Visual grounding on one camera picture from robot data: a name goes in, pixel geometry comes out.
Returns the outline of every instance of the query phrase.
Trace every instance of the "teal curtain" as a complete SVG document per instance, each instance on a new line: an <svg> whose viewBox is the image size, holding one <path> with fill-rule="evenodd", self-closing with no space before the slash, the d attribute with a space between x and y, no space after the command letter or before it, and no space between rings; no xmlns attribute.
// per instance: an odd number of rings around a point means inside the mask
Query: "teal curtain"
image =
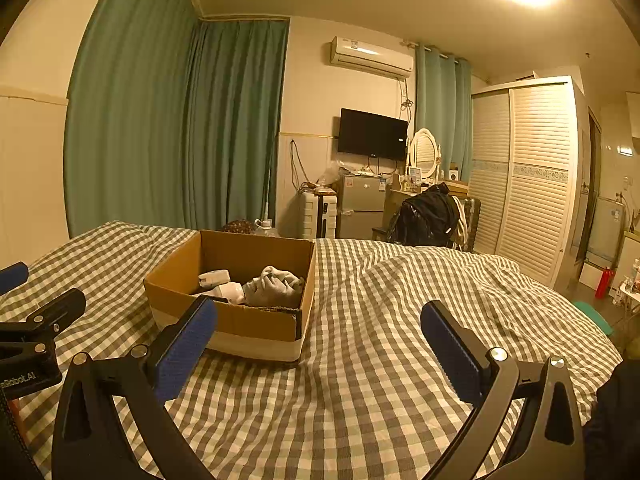
<svg viewBox="0 0 640 480"><path fill-rule="evenodd" d="M284 21L203 23L190 0L100 0L68 92L70 235L111 220L258 218L274 195L287 31Z"/></svg>
<svg viewBox="0 0 640 480"><path fill-rule="evenodd" d="M274 218L276 135L289 22L200 23L185 127L187 225Z"/></svg>
<svg viewBox="0 0 640 480"><path fill-rule="evenodd" d="M427 128L442 150L441 169L458 165L460 179L471 173L471 66L465 59L443 58L437 48L415 48L415 129Z"/></svg>

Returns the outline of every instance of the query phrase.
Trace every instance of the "sliding closet door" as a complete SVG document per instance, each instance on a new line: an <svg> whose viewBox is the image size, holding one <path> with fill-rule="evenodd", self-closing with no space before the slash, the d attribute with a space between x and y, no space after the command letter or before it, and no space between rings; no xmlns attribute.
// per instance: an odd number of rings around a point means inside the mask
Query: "sliding closet door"
<svg viewBox="0 0 640 480"><path fill-rule="evenodd" d="M473 165L469 196L479 198L481 202L474 250L494 254L502 224L509 169L509 91L475 96L473 104Z"/></svg>
<svg viewBox="0 0 640 480"><path fill-rule="evenodd" d="M545 285L554 279L564 237L574 130L566 84L511 90L510 185L497 254Z"/></svg>

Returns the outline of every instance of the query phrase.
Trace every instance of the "television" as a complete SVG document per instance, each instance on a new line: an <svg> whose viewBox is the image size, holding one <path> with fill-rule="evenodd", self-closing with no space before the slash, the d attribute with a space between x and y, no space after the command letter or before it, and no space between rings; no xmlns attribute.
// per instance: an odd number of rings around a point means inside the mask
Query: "television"
<svg viewBox="0 0 640 480"><path fill-rule="evenodd" d="M395 117L343 108L338 151L403 160L407 126L406 121Z"/></svg>

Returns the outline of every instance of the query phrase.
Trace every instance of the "bed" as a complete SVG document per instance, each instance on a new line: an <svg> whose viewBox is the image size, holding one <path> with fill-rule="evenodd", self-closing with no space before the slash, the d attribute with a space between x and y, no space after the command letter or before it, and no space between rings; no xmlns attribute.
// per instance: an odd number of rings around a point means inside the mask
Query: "bed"
<svg viewBox="0 0 640 480"><path fill-rule="evenodd" d="M76 286L86 313L57 339L64 372L76 352L119 356L158 329L143 278L194 232L110 222L30 266L29 281L0 298L0 321L22 320ZM219 479L422 478L470 412L419 327L422 305L442 300L487 345L523 360L564 356L582 421L620 355L559 294L499 256L406 248L370 240L318 240L316 289L295 365L206 351L169 414ZM22 399L34 459L50 478L62 384ZM116 407L141 466L158 470L126 402ZM482 472L513 431L515 401Z"/></svg>

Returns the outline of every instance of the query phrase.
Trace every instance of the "white louvered wardrobe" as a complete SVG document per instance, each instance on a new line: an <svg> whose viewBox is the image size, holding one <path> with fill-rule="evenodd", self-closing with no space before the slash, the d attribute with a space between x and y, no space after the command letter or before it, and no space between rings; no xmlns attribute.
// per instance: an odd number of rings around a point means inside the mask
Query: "white louvered wardrobe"
<svg viewBox="0 0 640 480"><path fill-rule="evenodd" d="M584 95L562 76L491 86L472 98L469 196L481 200L474 249L510 258L562 290L574 272L574 231L582 229Z"/></svg>

